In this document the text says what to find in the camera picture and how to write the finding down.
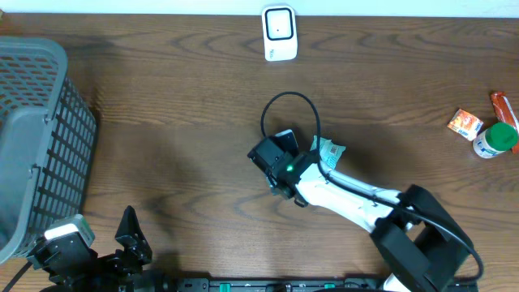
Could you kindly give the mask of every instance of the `laundry basket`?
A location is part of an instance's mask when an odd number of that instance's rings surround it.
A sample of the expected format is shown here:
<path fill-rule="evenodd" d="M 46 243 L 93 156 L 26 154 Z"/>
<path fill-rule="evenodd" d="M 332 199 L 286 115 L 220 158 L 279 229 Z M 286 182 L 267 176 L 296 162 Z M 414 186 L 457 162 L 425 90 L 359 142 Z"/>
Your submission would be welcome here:
<path fill-rule="evenodd" d="M 79 213 L 97 124 L 53 41 L 0 37 L 0 263 Z"/>

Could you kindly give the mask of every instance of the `orange package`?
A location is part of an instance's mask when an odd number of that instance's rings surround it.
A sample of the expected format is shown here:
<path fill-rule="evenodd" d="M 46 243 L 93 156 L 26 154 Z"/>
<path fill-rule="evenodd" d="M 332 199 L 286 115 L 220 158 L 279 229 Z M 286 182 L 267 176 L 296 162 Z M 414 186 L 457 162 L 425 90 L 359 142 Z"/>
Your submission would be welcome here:
<path fill-rule="evenodd" d="M 464 136 L 468 141 L 476 139 L 483 122 L 475 115 L 459 109 L 447 127 Z"/>
<path fill-rule="evenodd" d="M 515 114 L 513 114 L 512 106 L 504 94 L 504 92 L 493 92 L 490 95 L 490 99 L 494 105 L 495 115 L 500 122 L 506 122 L 508 125 L 514 127 L 517 134 L 519 134 L 519 122 L 517 122 L 517 118 Z M 512 153 L 519 153 L 519 144 L 513 146 Z"/>

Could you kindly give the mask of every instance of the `wood grain surface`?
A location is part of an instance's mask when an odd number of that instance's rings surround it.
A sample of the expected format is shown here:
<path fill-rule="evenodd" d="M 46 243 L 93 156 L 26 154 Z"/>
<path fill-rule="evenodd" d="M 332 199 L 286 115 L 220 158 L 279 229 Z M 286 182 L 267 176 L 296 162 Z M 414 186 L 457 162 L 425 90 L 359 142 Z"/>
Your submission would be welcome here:
<path fill-rule="evenodd" d="M 260 17 L 4 15 L 0 34 L 61 44 L 69 76 L 101 112 L 84 214 L 100 255 L 114 252 L 132 205 L 173 276 L 389 275 L 368 233 L 322 208 L 270 194 L 247 159 L 260 115 L 294 90 L 319 109 L 323 135 L 347 146 L 338 169 L 380 187 L 427 188 L 474 241 L 481 291 L 519 285 L 519 156 L 484 161 L 446 127 L 458 108 L 496 122 L 488 97 L 519 110 L 519 20 L 298 18 L 295 60 L 266 62 Z M 279 100 L 268 132 L 311 142 L 311 110 Z M 0 267 L 4 286 L 23 265 Z M 473 260 L 460 274 L 476 272 Z M 14 291 L 50 283 L 28 272 Z"/>

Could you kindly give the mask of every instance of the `basket mesh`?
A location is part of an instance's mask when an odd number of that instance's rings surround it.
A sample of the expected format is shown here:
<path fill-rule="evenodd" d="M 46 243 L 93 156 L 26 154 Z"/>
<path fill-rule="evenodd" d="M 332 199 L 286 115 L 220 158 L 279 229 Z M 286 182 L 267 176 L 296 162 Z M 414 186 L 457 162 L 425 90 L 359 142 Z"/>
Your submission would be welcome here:
<path fill-rule="evenodd" d="M 0 56 L 0 127 L 19 107 L 47 106 L 57 73 L 53 59 Z"/>
<path fill-rule="evenodd" d="M 92 160 L 95 119 L 74 84 L 65 78 L 28 230 L 13 256 L 25 256 L 52 222 L 79 212 Z"/>

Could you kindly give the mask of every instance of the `white label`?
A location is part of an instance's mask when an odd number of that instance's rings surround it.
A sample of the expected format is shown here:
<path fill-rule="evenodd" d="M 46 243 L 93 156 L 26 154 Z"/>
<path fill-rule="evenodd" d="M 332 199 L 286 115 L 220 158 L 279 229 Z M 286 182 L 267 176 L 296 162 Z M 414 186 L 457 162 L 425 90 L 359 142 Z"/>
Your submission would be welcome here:
<path fill-rule="evenodd" d="M 504 151 L 495 150 L 487 143 L 487 139 L 485 139 L 485 132 L 486 131 L 479 134 L 478 137 L 476 137 L 476 139 L 474 140 L 474 142 L 472 142 L 472 146 L 474 147 L 474 151 L 476 152 L 476 154 L 478 154 L 482 158 L 488 159 L 496 157 L 503 153 Z"/>

